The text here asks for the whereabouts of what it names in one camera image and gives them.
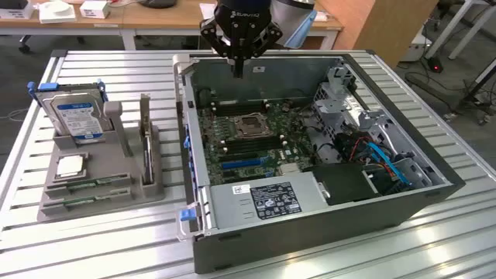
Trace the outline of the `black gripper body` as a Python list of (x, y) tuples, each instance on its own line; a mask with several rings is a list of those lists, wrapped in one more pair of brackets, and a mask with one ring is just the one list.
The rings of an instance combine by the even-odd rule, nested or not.
[(213, 17), (232, 44), (252, 44), (270, 23), (270, 1), (217, 1)]

